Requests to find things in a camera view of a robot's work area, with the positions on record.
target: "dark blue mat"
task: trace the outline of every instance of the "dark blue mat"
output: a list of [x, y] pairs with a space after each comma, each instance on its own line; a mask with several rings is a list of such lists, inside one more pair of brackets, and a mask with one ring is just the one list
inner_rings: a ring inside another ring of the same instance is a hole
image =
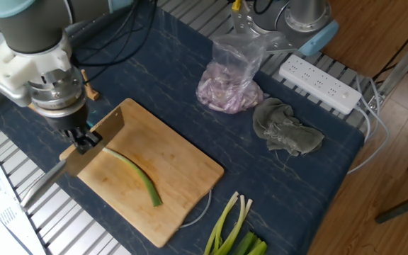
[[[88, 46], [98, 47], [118, 26], [110, 27]], [[136, 32], [127, 53], [143, 37], [144, 31]], [[90, 61], [107, 62], [119, 49], [120, 44], [115, 43]], [[289, 157], [287, 152], [278, 151], [277, 158], [253, 131], [253, 110], [227, 115], [211, 111], [196, 100], [195, 89], [211, 51], [212, 43], [207, 38], [157, 10], [146, 45], [131, 60], [97, 78], [93, 86], [101, 99], [89, 101], [89, 120], [97, 123], [124, 99], [133, 98], [225, 168], [225, 175], [214, 188], [210, 209], [199, 223], [180, 229], [163, 249], [158, 249], [79, 179], [64, 176], [58, 184], [132, 254], [202, 254], [213, 225], [235, 191], [254, 200], [246, 219], [249, 224], [244, 224], [240, 236], [253, 230], [267, 242], [267, 254], [306, 254], [363, 145], [363, 134], [259, 72], [255, 81], [266, 93], [290, 104], [303, 125], [317, 128], [326, 136], [317, 152]], [[78, 58], [87, 54], [78, 51]], [[88, 69], [88, 75], [97, 71]], [[0, 107], [0, 129], [44, 171], [51, 169], [69, 146], [39, 115], [12, 103]], [[197, 217], [206, 202], [207, 198], [202, 199], [186, 222]], [[229, 214], [225, 236], [238, 210], [236, 205]]]

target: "gray cloth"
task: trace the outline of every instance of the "gray cloth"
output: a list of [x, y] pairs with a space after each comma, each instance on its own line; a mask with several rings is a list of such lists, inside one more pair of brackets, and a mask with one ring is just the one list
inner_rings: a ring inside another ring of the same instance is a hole
[[267, 98], [253, 114], [254, 132], [267, 140], [267, 148], [286, 149], [291, 155], [307, 154], [319, 149], [324, 135], [311, 127], [304, 127], [293, 117], [292, 108], [277, 98]]

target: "plastic bag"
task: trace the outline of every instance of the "plastic bag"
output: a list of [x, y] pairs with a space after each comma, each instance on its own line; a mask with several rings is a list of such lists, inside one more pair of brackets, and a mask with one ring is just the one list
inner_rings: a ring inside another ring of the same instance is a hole
[[238, 113], [262, 102], [263, 92], [253, 81], [267, 45], [281, 33], [222, 35], [213, 40], [212, 61], [199, 81], [198, 100], [215, 111]]

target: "white power strip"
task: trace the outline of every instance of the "white power strip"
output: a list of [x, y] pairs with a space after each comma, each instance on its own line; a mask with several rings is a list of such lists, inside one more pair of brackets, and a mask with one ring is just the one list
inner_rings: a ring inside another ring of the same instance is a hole
[[280, 75], [343, 114], [349, 114], [361, 98], [357, 90], [296, 55], [281, 65]]

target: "wooden floor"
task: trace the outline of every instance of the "wooden floor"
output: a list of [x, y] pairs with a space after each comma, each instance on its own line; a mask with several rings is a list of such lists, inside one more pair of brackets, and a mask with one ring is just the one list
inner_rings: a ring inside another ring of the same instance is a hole
[[[378, 213], [408, 199], [408, 75], [388, 98], [382, 119], [391, 134], [386, 148], [346, 177], [309, 255], [408, 255], [408, 213], [382, 225], [374, 221]], [[385, 132], [379, 128], [354, 166], [384, 138]]]
[[329, 0], [339, 32], [324, 49], [331, 58], [372, 77], [408, 38], [408, 0]]

